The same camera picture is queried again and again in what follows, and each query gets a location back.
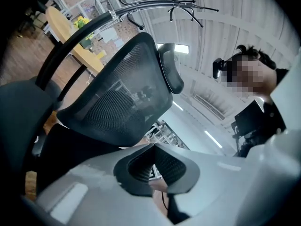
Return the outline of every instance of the floor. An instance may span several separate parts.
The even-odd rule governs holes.
[[[37,29],[34,33],[31,31],[23,32],[22,36],[15,33],[8,42],[7,51],[0,66],[0,85],[12,81],[27,80],[37,76],[47,55],[54,47],[51,40]],[[69,78],[79,68],[79,64],[71,56],[67,56],[53,76],[53,80],[63,88]],[[74,83],[67,93],[61,109],[71,105],[74,100],[87,87],[89,73],[84,72]],[[53,112],[44,125],[48,133],[54,124],[58,123],[56,112]],[[26,175],[26,195],[35,199],[36,173],[28,172]]]

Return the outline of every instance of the air vent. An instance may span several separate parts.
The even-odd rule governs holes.
[[[206,100],[204,100],[201,96],[195,95],[194,98],[199,101],[202,105],[204,105],[208,110],[210,110],[213,114],[215,114],[221,120],[224,120],[225,117],[222,113],[220,113],[217,109],[215,109],[211,104],[209,104]]]

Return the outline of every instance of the ceiling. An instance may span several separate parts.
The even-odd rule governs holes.
[[[209,122],[208,125],[230,135],[233,134],[230,125],[234,116],[254,97],[236,93],[214,80],[212,62],[218,57],[230,58],[237,53],[236,47],[244,44],[262,49],[278,68],[290,68],[298,53],[300,39],[274,0],[196,1],[200,6],[220,10],[195,11],[195,17],[204,28],[179,9],[174,11],[173,22],[169,21],[168,8],[143,11],[141,19],[156,43],[174,42],[190,48],[189,54],[176,54],[185,88],[175,101],[200,124]]]

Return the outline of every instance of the person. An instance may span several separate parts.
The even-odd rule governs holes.
[[[236,87],[241,92],[262,98],[268,125],[242,145],[240,156],[246,157],[253,146],[264,144],[272,135],[285,130],[283,119],[270,95],[288,70],[278,69],[276,63],[266,53],[255,49],[254,46],[246,48],[239,45],[237,49],[239,52],[226,61],[222,81],[226,81],[227,86]]]

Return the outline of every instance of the black mesh backrest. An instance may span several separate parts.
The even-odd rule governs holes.
[[[143,138],[172,103],[155,42],[142,32],[124,45],[57,117],[78,133],[129,147]]]
[[[166,82],[174,94],[180,94],[184,88],[184,81],[180,77],[174,62],[174,43],[165,43],[159,48],[160,61]]]

